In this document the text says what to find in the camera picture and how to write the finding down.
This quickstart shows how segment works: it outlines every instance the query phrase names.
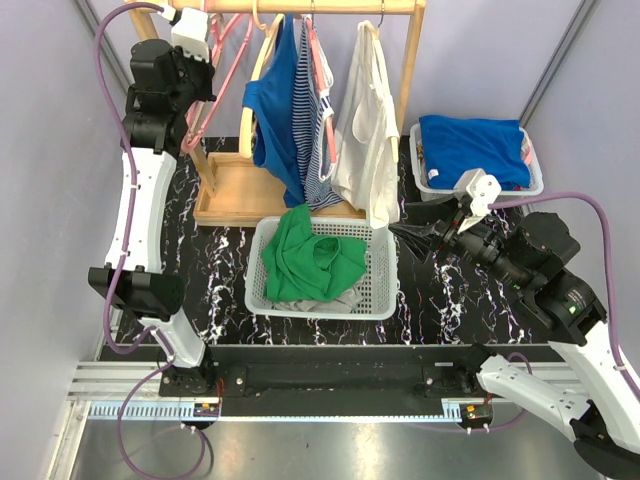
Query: reflective floor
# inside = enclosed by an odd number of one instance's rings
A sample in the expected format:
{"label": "reflective floor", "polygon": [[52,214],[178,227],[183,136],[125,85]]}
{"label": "reflective floor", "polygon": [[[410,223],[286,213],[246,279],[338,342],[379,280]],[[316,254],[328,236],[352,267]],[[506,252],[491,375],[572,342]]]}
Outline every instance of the reflective floor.
{"label": "reflective floor", "polygon": [[[501,406],[494,424],[516,412]],[[184,431],[154,439],[169,426],[123,425],[127,450],[147,473],[174,477],[189,470],[198,457],[199,442]],[[471,437],[403,424],[220,422],[205,432],[215,462],[211,468],[207,454],[194,479],[600,479],[570,442],[531,415],[508,431]],[[115,422],[88,422],[72,478],[140,478],[120,458]]]}

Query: green cloth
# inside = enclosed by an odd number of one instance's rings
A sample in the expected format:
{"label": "green cloth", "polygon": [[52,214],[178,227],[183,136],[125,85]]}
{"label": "green cloth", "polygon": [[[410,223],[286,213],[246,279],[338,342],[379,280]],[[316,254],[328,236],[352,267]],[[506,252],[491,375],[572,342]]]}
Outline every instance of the green cloth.
{"label": "green cloth", "polygon": [[272,302],[330,302],[367,271],[367,243],[359,238],[311,233],[309,206],[285,213],[262,251],[265,296]]}

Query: white basket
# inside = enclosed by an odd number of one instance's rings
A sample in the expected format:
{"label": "white basket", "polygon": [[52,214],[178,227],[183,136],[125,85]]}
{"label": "white basket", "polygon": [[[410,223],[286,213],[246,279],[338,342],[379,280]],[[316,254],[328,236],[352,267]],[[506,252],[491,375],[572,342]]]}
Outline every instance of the white basket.
{"label": "white basket", "polygon": [[257,315],[277,317],[326,318],[336,320],[385,320],[396,309],[398,271],[396,244],[388,228],[372,229],[366,220],[313,217],[313,233],[361,238],[367,242],[367,271],[359,282],[362,301],[352,313],[299,312],[279,310],[265,298],[267,270],[260,255],[276,233],[280,217],[263,218],[253,236],[249,254],[249,268],[245,281],[244,302]]}
{"label": "white basket", "polygon": [[[421,161],[418,158],[418,145],[422,145],[422,132],[420,131],[419,123],[416,123],[411,127],[409,144],[411,148],[411,168],[413,170],[413,178],[416,181],[416,187],[420,190],[420,198],[422,198],[422,201],[426,202],[427,200],[433,200],[443,195],[451,195],[453,190],[430,188],[428,186],[427,169],[424,166],[424,160]],[[531,153],[532,159],[531,164],[529,165],[531,185],[529,188],[523,188],[522,190],[503,190],[500,192],[500,195],[498,195],[498,200],[513,200],[515,198],[533,197],[542,193],[542,190],[544,190],[542,171],[540,170],[538,157],[536,157],[536,152],[533,147],[531,148]]]}

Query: white plastic basket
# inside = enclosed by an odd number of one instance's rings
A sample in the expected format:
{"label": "white plastic basket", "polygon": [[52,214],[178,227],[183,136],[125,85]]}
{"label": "white plastic basket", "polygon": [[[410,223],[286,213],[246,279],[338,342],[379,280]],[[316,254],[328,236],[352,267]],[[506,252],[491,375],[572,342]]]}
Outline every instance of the white plastic basket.
{"label": "white plastic basket", "polygon": [[326,318],[336,320],[384,320],[393,315],[398,293],[396,243],[388,228],[372,229],[366,220],[313,217],[313,233],[361,238],[367,242],[367,272],[357,287],[362,301],[351,313],[299,312],[279,310],[265,298],[267,270],[260,255],[276,233],[280,217],[263,218],[253,236],[244,301],[257,315],[278,317]]}
{"label": "white plastic basket", "polygon": [[[416,123],[411,127],[409,145],[411,148],[411,169],[413,170],[413,178],[415,179],[416,187],[420,190],[420,198],[422,198],[422,201],[426,202],[427,200],[433,200],[443,195],[451,195],[453,190],[430,188],[427,183],[427,169],[424,166],[424,160],[421,160],[418,157],[418,145],[422,145],[422,132],[420,131],[419,123]],[[536,157],[536,151],[533,147],[531,148],[531,151],[532,160],[529,165],[531,185],[529,188],[523,188],[522,190],[503,190],[500,192],[500,195],[498,195],[498,200],[513,200],[515,198],[533,197],[542,193],[544,190],[542,170],[540,170],[538,157]]]}

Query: wooden base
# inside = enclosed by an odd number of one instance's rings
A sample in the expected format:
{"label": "wooden base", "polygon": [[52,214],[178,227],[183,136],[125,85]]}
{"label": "wooden base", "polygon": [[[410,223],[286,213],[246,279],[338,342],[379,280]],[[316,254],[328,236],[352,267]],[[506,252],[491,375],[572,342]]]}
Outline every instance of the wooden base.
{"label": "wooden base", "polygon": [[[287,210],[282,196],[284,184],[264,168],[237,153],[212,153],[209,165],[215,174],[214,196],[200,188],[193,212],[202,227],[255,227],[264,217],[282,216]],[[365,218],[362,210],[349,203],[323,208],[314,216]]]}

